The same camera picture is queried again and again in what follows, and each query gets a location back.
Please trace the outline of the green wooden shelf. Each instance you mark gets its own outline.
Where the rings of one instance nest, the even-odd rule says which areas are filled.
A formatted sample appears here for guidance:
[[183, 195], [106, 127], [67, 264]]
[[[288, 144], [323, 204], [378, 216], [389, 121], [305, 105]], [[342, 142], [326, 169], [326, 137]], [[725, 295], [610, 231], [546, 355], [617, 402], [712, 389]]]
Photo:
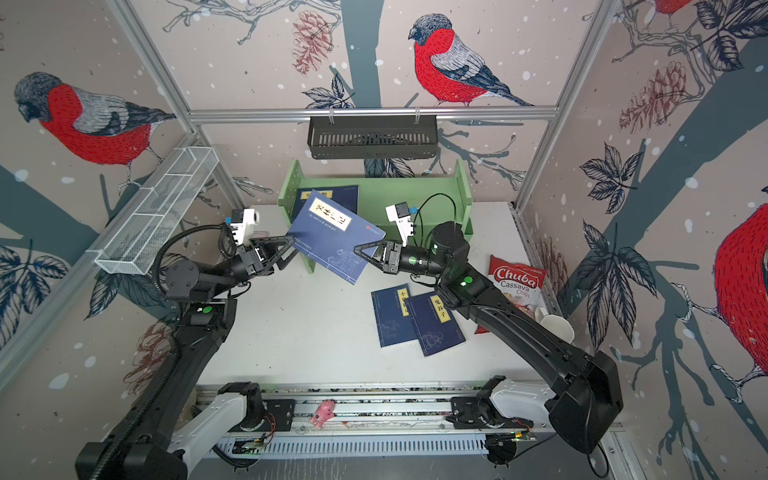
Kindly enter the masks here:
[[471, 239], [473, 226], [470, 213], [473, 205], [467, 168], [458, 161], [454, 173], [444, 177], [351, 178], [307, 177], [295, 160], [279, 191], [277, 205], [284, 218], [291, 220], [300, 189], [328, 190], [333, 187], [358, 187], [357, 214], [387, 233], [387, 239], [400, 238], [397, 227], [387, 220], [385, 208], [405, 202], [422, 210], [416, 221], [416, 238], [428, 235], [438, 224], [453, 220], [461, 226], [466, 239]]

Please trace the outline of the red Chuba chips bag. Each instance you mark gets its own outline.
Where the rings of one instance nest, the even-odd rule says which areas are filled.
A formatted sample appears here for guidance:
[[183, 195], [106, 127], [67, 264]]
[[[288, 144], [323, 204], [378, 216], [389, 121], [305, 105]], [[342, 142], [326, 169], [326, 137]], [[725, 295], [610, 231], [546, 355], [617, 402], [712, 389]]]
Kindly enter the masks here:
[[490, 256], [488, 278], [519, 310], [538, 322], [544, 315], [542, 288], [547, 272]]

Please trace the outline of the white mesh wall tray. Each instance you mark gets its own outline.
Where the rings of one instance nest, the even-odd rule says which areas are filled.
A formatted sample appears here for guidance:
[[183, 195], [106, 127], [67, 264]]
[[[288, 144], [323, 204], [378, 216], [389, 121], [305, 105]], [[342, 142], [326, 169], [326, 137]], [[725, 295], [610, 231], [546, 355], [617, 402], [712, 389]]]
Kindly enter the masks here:
[[146, 274], [218, 163], [211, 147], [175, 150], [162, 163], [159, 180], [140, 189], [138, 206], [99, 251], [95, 264], [108, 274]]

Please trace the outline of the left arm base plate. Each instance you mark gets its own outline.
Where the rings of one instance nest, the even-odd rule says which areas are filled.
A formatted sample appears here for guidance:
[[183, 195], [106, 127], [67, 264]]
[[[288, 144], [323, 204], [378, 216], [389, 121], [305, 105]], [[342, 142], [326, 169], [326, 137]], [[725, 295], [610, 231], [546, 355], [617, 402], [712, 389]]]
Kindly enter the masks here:
[[254, 420], [246, 417], [228, 430], [229, 433], [289, 432], [292, 428], [296, 401], [293, 399], [267, 399], [262, 401], [261, 416]]

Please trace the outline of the pink pig toy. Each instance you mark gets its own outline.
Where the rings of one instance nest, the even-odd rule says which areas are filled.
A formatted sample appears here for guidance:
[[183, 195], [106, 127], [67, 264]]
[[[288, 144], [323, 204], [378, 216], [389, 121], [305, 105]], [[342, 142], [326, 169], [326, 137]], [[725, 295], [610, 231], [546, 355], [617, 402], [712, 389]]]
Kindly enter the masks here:
[[310, 424], [315, 428], [322, 428], [327, 421], [335, 417], [335, 406], [334, 400], [323, 401], [311, 416]]

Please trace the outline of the navy booklet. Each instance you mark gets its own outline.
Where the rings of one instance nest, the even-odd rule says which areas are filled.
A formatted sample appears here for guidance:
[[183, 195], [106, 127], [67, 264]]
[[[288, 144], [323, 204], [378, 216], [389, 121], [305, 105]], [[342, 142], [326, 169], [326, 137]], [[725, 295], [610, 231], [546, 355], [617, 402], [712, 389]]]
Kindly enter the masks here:
[[406, 307], [425, 357], [432, 356], [466, 341], [452, 311], [436, 293], [408, 298]]
[[296, 250], [354, 285], [367, 265], [354, 248], [383, 240], [385, 232], [312, 190], [287, 235]]
[[374, 291], [371, 298], [382, 348], [416, 339], [414, 324], [406, 305], [410, 298], [407, 284]]
[[312, 191], [317, 191], [321, 195], [333, 200], [351, 212], [357, 213], [359, 193], [359, 187], [357, 185], [301, 188], [297, 190], [297, 196], [294, 202], [292, 214], [290, 216], [290, 222], [293, 222], [297, 218], [304, 204], [309, 199]]

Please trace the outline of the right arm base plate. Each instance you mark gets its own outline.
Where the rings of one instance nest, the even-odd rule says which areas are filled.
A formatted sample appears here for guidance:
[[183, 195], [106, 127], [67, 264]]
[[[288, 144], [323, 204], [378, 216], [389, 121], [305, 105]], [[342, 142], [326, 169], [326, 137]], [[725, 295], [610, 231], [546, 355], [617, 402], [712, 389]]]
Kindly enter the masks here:
[[534, 422], [519, 417], [503, 417], [489, 401], [477, 397], [452, 397], [451, 410], [445, 420], [456, 429], [523, 429], [530, 430]]

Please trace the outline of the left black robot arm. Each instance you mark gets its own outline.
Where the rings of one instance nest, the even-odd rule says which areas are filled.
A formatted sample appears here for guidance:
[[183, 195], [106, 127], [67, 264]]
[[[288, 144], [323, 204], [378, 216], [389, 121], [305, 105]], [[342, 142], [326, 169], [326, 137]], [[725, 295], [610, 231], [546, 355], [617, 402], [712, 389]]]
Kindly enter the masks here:
[[165, 254], [182, 234], [159, 248], [151, 280], [165, 299], [180, 305], [181, 318], [168, 338], [169, 352], [137, 404], [104, 441], [90, 442], [78, 454], [78, 478], [186, 479], [232, 427], [256, 426], [264, 418], [259, 385], [234, 382], [223, 387], [213, 406], [181, 431], [175, 429], [200, 375], [232, 331], [237, 308], [232, 289], [285, 268], [297, 254], [291, 236], [237, 245], [228, 224], [211, 228], [224, 245], [234, 247], [216, 265], [187, 258], [165, 265]]

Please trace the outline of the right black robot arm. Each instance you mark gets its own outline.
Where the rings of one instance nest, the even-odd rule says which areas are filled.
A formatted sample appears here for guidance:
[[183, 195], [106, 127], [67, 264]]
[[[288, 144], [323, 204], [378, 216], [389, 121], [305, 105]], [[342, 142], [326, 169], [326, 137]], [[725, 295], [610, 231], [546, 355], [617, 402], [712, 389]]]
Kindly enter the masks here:
[[603, 352], [590, 354], [524, 313], [473, 260], [494, 246], [488, 223], [449, 220], [421, 246], [382, 239], [354, 253], [379, 271], [431, 277], [431, 288], [451, 311], [483, 327], [524, 360], [552, 395], [538, 403], [545, 421], [569, 446], [590, 455], [623, 409], [618, 368]]

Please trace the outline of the aluminium mounting rail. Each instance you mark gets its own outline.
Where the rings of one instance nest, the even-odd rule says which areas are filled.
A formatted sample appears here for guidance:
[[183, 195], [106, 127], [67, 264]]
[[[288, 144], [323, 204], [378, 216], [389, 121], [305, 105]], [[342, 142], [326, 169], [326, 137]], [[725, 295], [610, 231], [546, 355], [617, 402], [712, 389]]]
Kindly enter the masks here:
[[[270, 384], [262, 386], [262, 401], [293, 399], [294, 420], [289, 432], [302, 435], [351, 435], [364, 433], [396, 434], [408, 431], [442, 432], [494, 429], [456, 429], [445, 417], [451, 410], [452, 397], [477, 397], [490, 404], [503, 417], [519, 417], [534, 422], [531, 430], [551, 430], [545, 407], [555, 399], [554, 392], [542, 381], [503, 380], [492, 388], [478, 382], [432, 382], [424, 384]], [[334, 400], [335, 417], [322, 428], [310, 424], [310, 418], [325, 400]]]

